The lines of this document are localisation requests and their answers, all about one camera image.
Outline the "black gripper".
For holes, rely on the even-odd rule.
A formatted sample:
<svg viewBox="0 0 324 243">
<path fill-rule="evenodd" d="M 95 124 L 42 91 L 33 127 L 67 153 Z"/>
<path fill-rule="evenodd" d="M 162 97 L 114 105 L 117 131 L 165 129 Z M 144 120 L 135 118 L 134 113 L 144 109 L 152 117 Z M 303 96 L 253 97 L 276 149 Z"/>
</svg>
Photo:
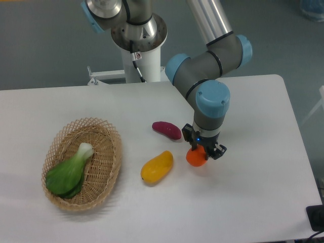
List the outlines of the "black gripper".
<svg viewBox="0 0 324 243">
<path fill-rule="evenodd" d="M 198 145 L 204 148 L 206 153 L 205 160 L 209 158 L 217 160 L 222 157 L 227 150 L 224 145 L 218 144 L 220 128 L 209 131 L 186 124 L 181 131 L 184 140 L 191 145 L 191 151 L 195 151 Z"/>
</svg>

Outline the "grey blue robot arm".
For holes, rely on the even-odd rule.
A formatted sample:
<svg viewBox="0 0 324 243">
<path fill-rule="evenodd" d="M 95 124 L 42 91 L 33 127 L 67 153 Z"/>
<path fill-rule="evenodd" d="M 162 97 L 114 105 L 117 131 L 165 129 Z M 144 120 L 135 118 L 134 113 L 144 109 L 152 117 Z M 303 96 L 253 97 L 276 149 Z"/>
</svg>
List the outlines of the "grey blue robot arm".
<svg viewBox="0 0 324 243">
<path fill-rule="evenodd" d="M 218 78 L 250 61 L 253 50 L 243 35 L 235 35 L 219 1 L 187 2 L 207 50 L 195 58 L 186 54 L 160 65 L 167 39 L 165 21 L 152 10 L 152 1 L 82 1 L 93 30 L 110 31 L 120 49 L 126 82 L 169 81 L 194 110 L 193 123 L 182 129 L 192 150 L 203 147 L 206 158 L 218 159 L 226 147 L 218 143 L 229 108 L 230 91 Z"/>
</svg>

